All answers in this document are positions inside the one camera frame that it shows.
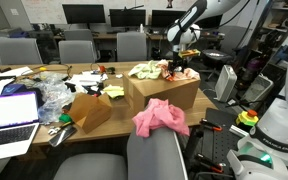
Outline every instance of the whiteboard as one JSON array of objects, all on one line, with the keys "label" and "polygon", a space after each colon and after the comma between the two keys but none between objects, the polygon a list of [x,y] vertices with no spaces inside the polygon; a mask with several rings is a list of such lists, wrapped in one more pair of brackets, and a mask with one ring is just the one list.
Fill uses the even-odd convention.
[{"label": "whiteboard", "polygon": [[173,8],[166,8],[168,0],[22,0],[30,23],[67,24],[62,4],[103,4],[106,23],[110,24],[109,9],[132,8],[144,5],[146,24],[152,9],[186,11],[196,0],[172,0]]}]

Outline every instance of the laptop screen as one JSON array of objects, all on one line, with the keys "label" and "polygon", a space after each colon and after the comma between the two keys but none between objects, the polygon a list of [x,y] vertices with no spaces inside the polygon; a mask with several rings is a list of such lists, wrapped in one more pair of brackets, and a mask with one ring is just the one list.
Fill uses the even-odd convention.
[{"label": "laptop screen", "polygon": [[0,128],[38,121],[35,92],[0,96]]}]

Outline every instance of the green light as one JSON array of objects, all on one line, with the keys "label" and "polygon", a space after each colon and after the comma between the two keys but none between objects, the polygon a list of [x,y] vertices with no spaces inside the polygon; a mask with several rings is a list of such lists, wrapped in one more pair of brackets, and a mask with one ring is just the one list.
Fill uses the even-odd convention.
[{"label": "green light", "polygon": [[268,160],[271,160],[271,156],[268,155],[268,154],[265,154],[262,158],[261,158],[262,161],[268,161]]}]

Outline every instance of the white robot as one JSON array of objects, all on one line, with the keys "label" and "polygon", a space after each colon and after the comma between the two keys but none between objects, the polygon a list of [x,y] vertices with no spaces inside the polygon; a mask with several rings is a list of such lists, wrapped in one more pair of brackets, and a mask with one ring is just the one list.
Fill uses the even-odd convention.
[{"label": "white robot", "polygon": [[[182,66],[178,52],[199,38],[194,22],[223,14],[240,0],[197,0],[169,29],[167,38],[173,44],[171,71]],[[238,142],[238,151],[230,150],[228,161],[238,180],[288,180],[288,68],[285,88],[275,99],[250,135]]]}]

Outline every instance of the bottle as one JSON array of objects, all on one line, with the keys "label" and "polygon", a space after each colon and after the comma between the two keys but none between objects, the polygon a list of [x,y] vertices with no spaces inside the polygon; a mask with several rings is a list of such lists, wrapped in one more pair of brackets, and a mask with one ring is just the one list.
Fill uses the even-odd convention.
[{"label": "bottle", "polygon": [[143,24],[140,25],[140,33],[144,33],[144,27],[143,27]]},{"label": "bottle", "polygon": [[237,127],[249,132],[251,128],[257,123],[257,112],[250,109],[248,111],[242,111],[236,118]]}]

